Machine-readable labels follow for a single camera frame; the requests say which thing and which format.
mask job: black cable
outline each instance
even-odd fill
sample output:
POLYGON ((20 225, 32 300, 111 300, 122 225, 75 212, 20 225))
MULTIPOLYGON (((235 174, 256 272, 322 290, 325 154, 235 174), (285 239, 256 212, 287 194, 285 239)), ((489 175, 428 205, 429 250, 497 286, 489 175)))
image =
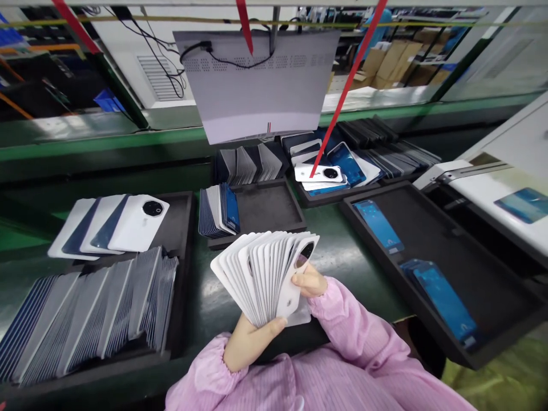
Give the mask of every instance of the black cable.
MULTIPOLYGON (((148 24, 148 28, 150 29, 150 31, 152 32, 152 35, 156 38, 156 33, 154 33, 154 30, 152 29, 152 26, 150 25, 150 22, 147 20, 147 24, 148 24)), ((185 90, 187 88, 187 85, 186 85, 186 82, 184 81, 183 77, 181 76, 182 73, 184 73, 184 69, 182 70, 179 70, 177 68, 177 66, 169 59, 167 58, 167 56, 165 54, 162 53, 162 49, 160 48, 160 43, 156 42, 156 45, 158 46, 158 50, 160 51, 160 54, 167 60, 167 62, 169 64, 171 64, 173 66, 173 68, 175 69, 175 74, 170 74, 169 77, 176 77, 178 76, 179 79, 181 80, 181 83, 182 83, 182 88, 183 90, 185 90)))
MULTIPOLYGON (((108 8, 105 7, 105 10, 107 10, 112 16, 116 17, 116 15, 110 11, 108 8)), ((171 44, 174 44, 174 43, 169 43, 169 42, 166 42, 164 40, 160 40, 159 38, 157 38, 156 36, 153 36, 151 35, 150 33, 147 33, 145 30, 143 30, 138 24, 137 24, 137 21, 135 19, 132 19, 131 21, 133 22, 133 24, 135 25, 135 27, 137 27, 140 31, 137 32, 135 30, 133 30, 130 26, 128 26, 127 24, 125 24, 122 20, 118 19, 118 21, 120 23, 123 24, 123 26, 125 28, 127 28, 128 30, 132 31, 133 33, 135 34, 138 34, 140 35, 141 37, 144 38, 144 40, 147 42, 147 46, 148 48, 150 49, 150 52, 152 53, 152 55, 154 56, 154 58, 156 59, 156 61, 158 62, 158 64, 160 65, 160 67, 162 68, 162 70, 164 71, 164 73, 166 74, 166 77, 169 79, 170 83, 171 83, 171 87, 173 87, 173 91, 175 92, 175 95, 180 98, 180 99, 183 99, 184 98, 184 89, 186 88, 186 84, 185 84, 185 81, 180 77, 180 75, 184 72, 183 71, 178 71, 177 70, 177 67, 175 67, 175 65, 173 64, 173 62, 171 62, 161 51, 160 49, 160 46, 164 47, 167 51, 172 51, 174 53, 177 53, 178 52, 176 50, 171 50, 171 49, 168 49, 165 45, 165 44, 168 44, 168 45, 171 45, 171 44), (158 45, 158 50, 160 50, 160 53, 162 54, 162 56, 164 56, 164 58, 170 62, 174 67, 175 67, 175 71, 176 73, 175 74, 170 74, 167 72, 166 68, 164 67, 164 65, 162 64, 162 62, 160 61, 160 59, 158 58, 158 56, 156 55, 156 53, 154 52, 154 49, 152 48, 152 46, 150 45, 150 43, 148 42, 148 39, 151 38, 153 39, 156 44, 158 45), (175 80, 177 82, 177 84, 181 87, 181 92, 183 93, 183 95, 179 95, 179 91, 177 90, 177 88, 175 87, 174 83, 173 83, 173 80, 175 80)))
MULTIPOLYGON (((132 20, 133 24, 135 25, 135 27, 137 27, 141 32, 143 31, 141 29, 141 27, 137 24, 137 21, 135 20, 132 20)), ((166 68, 164 67, 164 65, 162 64, 162 62, 160 61, 160 59, 158 58, 158 56, 156 55, 156 53, 154 52, 154 49, 152 48, 152 46, 150 45, 150 43, 148 42, 148 39, 145 35, 143 35, 144 37, 144 40, 147 42, 147 46, 148 48, 150 49, 150 52, 152 53, 152 55, 154 56, 154 58, 156 59, 156 61, 158 62, 158 64, 160 65, 160 67, 162 68, 162 70, 164 71, 164 73, 166 73, 166 77, 170 80, 170 83, 171 83, 171 87, 173 87, 173 91, 175 92, 175 95, 180 98, 180 99, 183 99, 184 98, 184 87, 183 85, 179 82, 179 80, 177 80, 176 78, 173 78, 173 75, 168 73, 166 68), (183 93, 183 95, 179 95, 179 91, 177 90, 177 88, 175 87, 175 85, 173 84, 173 80, 175 80, 177 82, 178 85, 181 86, 181 92, 183 93)))
MULTIPOLYGON (((108 11, 108 12, 110 13, 111 16, 118 18, 118 16, 116 16, 116 14, 114 14, 112 11, 110 11, 110 10, 107 9, 106 7, 105 7, 104 9, 105 9, 106 11, 108 11)), ((159 39, 159 38, 153 37, 150 33, 147 33, 146 31, 144 31, 144 30, 142 30, 142 29, 141 29, 142 32, 139 33, 138 31, 135 31, 135 30, 132 29, 130 26, 128 26, 127 24, 125 24, 125 23, 124 23, 124 20, 118 19, 118 21, 119 21, 120 23, 122 23, 122 24, 124 25, 124 27, 127 28, 129 31, 132 31, 132 32, 135 33, 136 35, 140 35, 140 36, 143 36, 143 37, 151 38, 151 39, 157 41, 158 43, 161 43, 162 46, 163 46, 164 48, 166 48, 165 45, 172 46, 172 45, 175 44, 175 43, 170 43, 170 42, 167 42, 167 41, 165 41, 165 40, 161 40, 161 39, 159 39)))
POLYGON ((101 8, 96 6, 90 6, 90 7, 81 7, 83 11, 85 11, 90 16, 96 16, 101 14, 101 8))
MULTIPOLYGON (((272 36, 272 33, 270 30, 268 30, 268 42, 270 43, 270 38, 272 36)), ((213 60, 216 60, 218 61, 219 63, 226 63, 226 64, 230 64, 230 65, 233 65, 233 66, 236 66, 236 67, 239 67, 241 69, 252 69, 254 67, 257 67, 257 66, 260 66, 261 64, 263 63, 266 63, 267 61, 269 61, 272 56, 274 55, 274 52, 275 50, 272 50, 272 52, 270 53, 270 55, 268 57, 266 57, 265 59, 259 61, 258 63, 255 63, 255 64, 252 64, 250 66, 242 66, 238 63, 235 63, 235 62, 231 62, 231 61, 228 61, 228 60, 221 60, 220 58, 217 58, 213 55, 213 45, 211 43, 211 41, 201 41, 199 43, 196 43, 195 45, 192 45, 190 46, 189 48, 187 48, 184 52, 181 53, 181 57, 179 58, 179 62, 184 65, 183 63, 183 57, 188 54, 190 51, 194 50, 194 49, 197 49, 199 47, 202 47, 206 50, 206 52, 209 53, 209 55, 213 58, 213 60)))

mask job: white machine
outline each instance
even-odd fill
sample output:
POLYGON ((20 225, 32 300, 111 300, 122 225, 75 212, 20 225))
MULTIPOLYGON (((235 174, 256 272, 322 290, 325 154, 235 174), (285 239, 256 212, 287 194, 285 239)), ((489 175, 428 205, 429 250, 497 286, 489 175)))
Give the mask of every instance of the white machine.
POLYGON ((467 207, 455 215, 488 224, 548 269, 547 159, 548 92, 414 185, 449 213, 467 207))

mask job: person's left hand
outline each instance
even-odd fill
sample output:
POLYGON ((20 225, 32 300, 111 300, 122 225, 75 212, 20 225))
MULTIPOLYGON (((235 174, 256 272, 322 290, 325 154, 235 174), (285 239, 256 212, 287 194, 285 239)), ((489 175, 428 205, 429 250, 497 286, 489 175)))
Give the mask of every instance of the person's left hand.
POLYGON ((230 372, 236 373, 253 364, 286 325, 287 319, 278 317, 257 329, 242 313, 224 349, 223 361, 230 372))

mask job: stack of phone covers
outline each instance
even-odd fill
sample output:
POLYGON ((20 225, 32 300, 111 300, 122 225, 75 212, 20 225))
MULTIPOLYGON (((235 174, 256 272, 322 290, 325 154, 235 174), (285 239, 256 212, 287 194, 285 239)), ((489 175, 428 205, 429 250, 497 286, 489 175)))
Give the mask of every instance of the stack of phone covers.
POLYGON ((213 174, 217 184, 239 186, 282 178, 288 167, 280 145, 267 142, 235 150, 219 150, 213 163, 213 174))
POLYGON ((285 231, 242 235, 213 259, 211 269, 254 326, 280 316, 288 325, 307 323, 308 304, 291 277, 304 272, 319 238, 285 231))
MULTIPOLYGON (((315 133, 308 133, 285 137, 282 141, 291 157, 291 163, 296 171, 296 176, 297 169, 299 175, 302 172, 306 174, 305 170, 311 171, 322 144, 319 136, 315 133)), ((352 152, 344 141, 338 142, 330 150, 328 148, 324 152, 324 155, 320 159, 319 170, 322 171, 326 168, 340 169, 342 179, 337 179, 335 182, 328 182, 325 179, 317 181, 314 178, 309 181, 302 180, 302 178, 297 179, 297 177, 296 179, 302 182, 303 189, 309 195, 316 196, 352 187, 362 187, 378 181, 385 175, 380 168, 364 160, 355 152, 352 152)))
POLYGON ((381 169, 386 179, 424 172, 441 161, 440 157, 403 140, 385 147, 356 150, 355 153, 381 169))
POLYGON ((439 267, 432 261, 413 259, 400 268, 464 348, 474 345, 476 323, 439 267))
POLYGON ((61 378, 142 335, 164 351, 178 259, 162 254, 157 247, 87 275, 37 280, 0 342, 0 380, 61 378))
POLYGON ((200 190, 198 233, 210 239, 218 239, 239 232, 238 202, 228 183, 200 190))
POLYGON ((398 141, 398 134, 377 115, 368 119, 339 122, 337 128, 354 149, 372 148, 398 141))
POLYGON ((94 261, 150 247, 170 205, 150 195, 78 200, 51 244, 50 257, 94 261))

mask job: black foam tray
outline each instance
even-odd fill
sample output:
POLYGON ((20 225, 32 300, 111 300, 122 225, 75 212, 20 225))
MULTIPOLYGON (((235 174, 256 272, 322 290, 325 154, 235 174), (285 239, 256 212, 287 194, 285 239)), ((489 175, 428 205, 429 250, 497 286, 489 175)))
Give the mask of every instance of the black foam tray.
POLYGON ((240 233, 221 239, 207 240, 211 250, 227 248, 240 235, 251 232, 301 232, 307 228, 303 211, 287 179, 231 187, 238 201, 240 233))
MULTIPOLYGON (((176 256, 179 258, 164 353, 161 354, 151 350, 147 347, 144 339, 137 339, 130 341, 121 352, 112 358, 91 360, 88 364, 84 364, 82 369, 66 377, 25 388, 16 386, 2 387, 2 394, 6 398, 45 394, 58 389, 86 384, 102 378, 148 368, 169 361, 172 358, 177 358, 182 354, 184 348, 182 322, 186 279, 192 260, 191 236, 194 230, 196 198, 192 191, 161 194, 155 197, 169 203, 170 207, 150 248, 162 245, 170 257, 176 256)), ((121 255, 101 257, 96 261, 75 260, 66 272, 95 272, 103 267, 110 267, 119 261, 131 260, 136 256, 137 253, 126 252, 121 255)))
POLYGON ((303 184, 295 180, 295 173, 292 168, 290 169, 290 172, 291 174, 293 174, 293 176, 291 177, 291 182, 293 183, 295 190, 299 194, 299 199, 301 200, 304 208, 312 208, 324 206, 326 204, 338 203, 345 197, 356 195, 369 190, 374 190, 375 188, 380 187, 379 183, 373 183, 367 184, 363 187, 348 188, 347 190, 338 190, 329 193, 319 194, 316 196, 311 196, 308 191, 303 188, 303 184))
POLYGON ((391 184, 401 183, 401 182, 405 182, 405 181, 409 181, 409 182, 413 183, 422 174, 423 174, 423 172, 420 171, 420 172, 415 172, 415 173, 412 173, 412 174, 407 174, 405 176, 396 177, 396 178, 393 178, 393 179, 383 178, 383 179, 379 180, 378 182, 381 183, 381 186, 389 186, 391 184))
POLYGON ((347 197, 340 208, 450 360, 478 369, 545 319, 546 301, 409 182, 347 197), (390 255, 377 240, 353 207, 366 199, 377 204, 404 250, 390 255), (477 342, 468 350, 400 269, 413 258, 439 266, 476 322, 477 342))

